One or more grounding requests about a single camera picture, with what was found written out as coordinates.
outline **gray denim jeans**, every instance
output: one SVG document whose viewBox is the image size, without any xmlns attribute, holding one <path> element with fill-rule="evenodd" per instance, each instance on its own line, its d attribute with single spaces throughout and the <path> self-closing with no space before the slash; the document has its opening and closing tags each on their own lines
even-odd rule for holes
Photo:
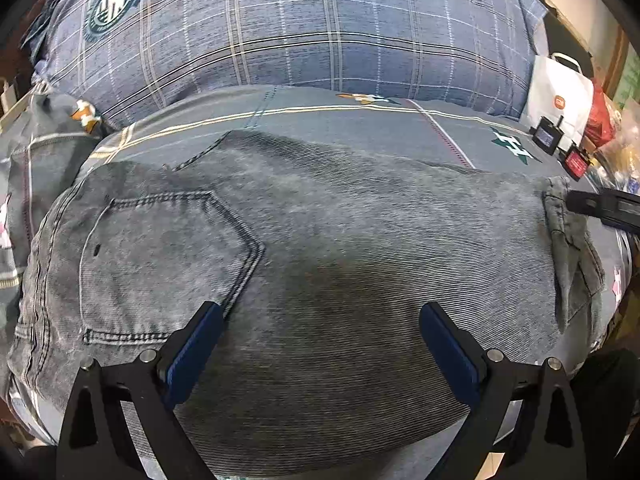
<svg viewBox="0 0 640 480">
<path fill-rule="evenodd" d="M 10 367 L 62 409 L 82 355 L 132 360 L 217 301 L 228 329 L 177 410 L 213 471 L 370 458 L 465 413 L 418 334 L 426 301 L 534 362 L 602 289 L 567 189 L 247 130 L 172 168 L 107 164 L 36 234 Z"/>
</svg>

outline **red plastic bag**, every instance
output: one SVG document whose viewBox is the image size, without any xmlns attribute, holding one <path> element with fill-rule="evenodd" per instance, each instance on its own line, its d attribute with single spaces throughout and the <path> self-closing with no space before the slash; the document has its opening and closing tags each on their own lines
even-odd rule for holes
<svg viewBox="0 0 640 480">
<path fill-rule="evenodd" d="M 591 105 L 587 125 L 584 127 L 584 134 L 599 148 L 612 140 L 614 136 L 602 86 L 595 79 L 592 79 L 592 81 L 593 105 Z"/>
</svg>

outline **plaid bedding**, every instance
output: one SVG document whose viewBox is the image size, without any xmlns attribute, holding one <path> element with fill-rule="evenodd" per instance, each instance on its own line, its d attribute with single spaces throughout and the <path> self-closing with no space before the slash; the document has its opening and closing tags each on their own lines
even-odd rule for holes
<svg viewBox="0 0 640 480">
<path fill-rule="evenodd" d="M 245 84 L 517 118 L 545 12 L 537 0 L 61 0 L 36 70 L 119 127 Z"/>
</svg>

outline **pocket stitching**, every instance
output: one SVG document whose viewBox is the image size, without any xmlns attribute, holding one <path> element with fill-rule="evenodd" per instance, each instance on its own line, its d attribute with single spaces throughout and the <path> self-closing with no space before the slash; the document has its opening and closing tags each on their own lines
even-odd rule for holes
<svg viewBox="0 0 640 480">
<path fill-rule="evenodd" d="M 94 227 L 87 235 L 87 239 L 85 240 L 84 247 L 82 248 L 82 255 L 80 259 L 79 273 L 78 278 L 81 282 L 82 277 L 82 262 L 84 259 L 84 253 L 86 248 L 88 247 L 88 242 L 93 235 L 95 229 L 97 228 L 100 220 L 104 216 L 104 214 L 110 209 L 125 209 L 130 208 L 132 206 L 141 205 L 145 203 L 155 203 L 155 202 L 168 202 L 171 200 L 179 200 L 179 199 L 196 199 L 203 200 L 205 206 L 205 216 L 207 221 L 212 222 L 211 211 L 210 208 L 213 206 L 217 209 L 217 211 L 226 219 L 231 227 L 234 229 L 238 237 L 242 240 L 247 248 L 247 256 L 242 263 L 241 268 L 238 270 L 235 280 L 233 281 L 231 287 L 229 288 L 228 293 L 226 294 L 224 300 L 221 302 L 221 306 L 225 311 L 225 316 L 228 314 L 228 311 L 231 309 L 236 299 L 240 295 L 241 291 L 244 289 L 247 281 L 250 279 L 252 273 L 255 270 L 258 262 L 262 254 L 264 253 L 265 246 L 263 243 L 259 242 L 255 235 L 252 233 L 251 229 L 236 216 L 230 209 L 230 207 L 225 204 L 219 197 L 215 195 L 213 191 L 188 191 L 188 192 L 167 192 L 167 193 L 158 193 L 153 195 L 148 195 L 142 198 L 127 198 L 127 199 L 112 199 L 110 205 L 108 205 L 98 216 Z M 92 343 L 103 343 L 103 344 L 126 344 L 127 342 L 137 344 L 141 343 L 161 343 L 167 340 L 167 338 L 171 335 L 172 332 L 130 332 L 130 333 L 119 333 L 119 332 L 108 332 L 103 330 L 96 330 L 93 328 L 89 328 L 84 322 L 84 313 L 82 309 L 82 299 L 80 296 L 80 316 L 82 322 L 82 328 L 84 329 L 84 333 L 82 334 L 82 341 L 85 344 Z"/>
<path fill-rule="evenodd" d="M 226 136 L 228 136 L 228 134 L 231 133 L 231 130 L 229 130 L 228 132 L 225 132 L 224 134 L 222 134 L 220 136 L 220 138 L 218 140 L 216 140 L 216 142 L 214 142 L 213 144 L 211 144 L 210 146 L 207 146 L 204 150 L 202 150 L 200 153 L 196 153 L 196 155 L 193 155 L 190 159 L 185 160 L 184 162 L 181 162 L 180 164 L 178 164 L 175 168 L 172 169 L 172 171 L 180 171 L 183 170 L 184 168 L 186 168 L 188 165 L 193 164 L 196 160 L 198 160 L 199 158 L 202 158 L 203 156 L 207 155 L 207 153 L 209 153 L 210 151 L 214 150 L 215 148 L 218 147 L 218 145 L 220 144 L 220 142 L 222 142 L 223 140 L 226 139 Z"/>
</svg>

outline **black device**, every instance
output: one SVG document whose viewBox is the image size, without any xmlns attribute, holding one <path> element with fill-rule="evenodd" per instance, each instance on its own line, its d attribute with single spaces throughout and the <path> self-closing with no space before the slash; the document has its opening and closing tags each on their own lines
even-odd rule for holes
<svg viewBox="0 0 640 480">
<path fill-rule="evenodd" d="M 535 129 L 532 128 L 531 135 L 533 136 L 533 142 L 535 142 L 543 152 L 549 155 L 554 154 L 558 147 L 558 142 L 560 142 L 560 139 L 562 139 L 564 135 L 559 126 L 561 122 L 562 118 L 560 118 L 560 122 L 556 125 L 546 117 L 542 117 L 538 127 Z"/>
<path fill-rule="evenodd" d="M 566 208 L 574 213 L 599 218 L 607 226 L 640 235 L 640 196 L 615 189 L 601 193 L 572 190 Z"/>
<path fill-rule="evenodd" d="M 572 144 L 564 155 L 561 164 L 569 176 L 578 182 L 589 169 L 591 157 L 585 150 Z"/>
</svg>

